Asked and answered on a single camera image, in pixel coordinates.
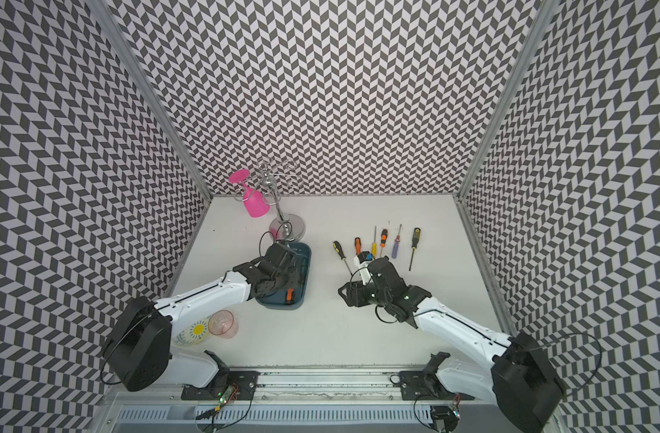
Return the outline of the orange black long screwdriver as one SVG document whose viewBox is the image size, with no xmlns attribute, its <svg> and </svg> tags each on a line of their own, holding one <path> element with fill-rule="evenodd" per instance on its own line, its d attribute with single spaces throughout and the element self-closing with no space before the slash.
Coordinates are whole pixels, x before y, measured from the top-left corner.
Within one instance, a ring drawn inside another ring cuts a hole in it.
<svg viewBox="0 0 660 433">
<path fill-rule="evenodd" d="M 292 305 L 294 303 L 294 290 L 288 289 L 286 292 L 285 304 Z"/>
</svg>

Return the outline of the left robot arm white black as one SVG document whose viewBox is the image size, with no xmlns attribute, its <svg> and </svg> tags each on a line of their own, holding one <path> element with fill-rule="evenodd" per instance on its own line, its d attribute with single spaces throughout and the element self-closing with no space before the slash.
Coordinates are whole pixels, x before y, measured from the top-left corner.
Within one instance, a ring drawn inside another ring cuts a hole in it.
<svg viewBox="0 0 660 433">
<path fill-rule="evenodd" d="M 200 389 L 223 384 L 228 367 L 218 355 L 175 347 L 173 338 L 220 310 L 290 289 L 299 268 L 297 253 L 286 244 L 275 243 L 265 255 L 190 292 L 158 301 L 133 298 L 104 341 L 104 364 L 129 392 L 153 384 Z"/>
</svg>

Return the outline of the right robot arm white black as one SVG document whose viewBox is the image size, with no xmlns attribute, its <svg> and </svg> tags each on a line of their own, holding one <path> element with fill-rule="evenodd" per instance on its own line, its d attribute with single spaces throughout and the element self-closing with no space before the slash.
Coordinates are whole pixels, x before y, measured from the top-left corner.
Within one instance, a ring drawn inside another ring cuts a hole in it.
<svg viewBox="0 0 660 433">
<path fill-rule="evenodd" d="M 438 357 L 433 375 L 442 388 L 496 404 L 522 432 L 543 431 L 568 388 L 535 338 L 524 332 L 512 337 L 455 312 L 427 290 L 405 283 L 386 257 L 363 252 L 355 266 L 360 279 L 338 291 L 347 306 L 374 305 L 445 340 L 466 359 Z"/>
</svg>

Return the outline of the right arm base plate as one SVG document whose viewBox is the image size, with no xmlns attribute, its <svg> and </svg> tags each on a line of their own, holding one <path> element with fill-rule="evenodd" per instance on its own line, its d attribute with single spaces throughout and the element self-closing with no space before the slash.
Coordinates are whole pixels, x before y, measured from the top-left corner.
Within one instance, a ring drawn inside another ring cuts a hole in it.
<svg viewBox="0 0 660 433">
<path fill-rule="evenodd" d="M 447 391 L 435 375 L 425 375 L 422 371 L 400 371 L 398 379 L 401 398 L 405 402 L 414 402 L 418 399 L 447 401 L 453 400 L 456 396 Z"/>
</svg>

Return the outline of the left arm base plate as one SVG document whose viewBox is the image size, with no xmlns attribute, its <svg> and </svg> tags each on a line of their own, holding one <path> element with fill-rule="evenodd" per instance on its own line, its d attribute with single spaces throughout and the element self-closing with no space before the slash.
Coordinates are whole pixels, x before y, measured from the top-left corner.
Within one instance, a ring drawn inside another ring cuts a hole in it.
<svg viewBox="0 0 660 433">
<path fill-rule="evenodd" d="M 258 387 L 260 373 L 253 370 L 218 373 L 204 388 L 185 385 L 181 393 L 182 401 L 220 402 L 228 391 L 237 401 L 251 401 Z"/>
</svg>

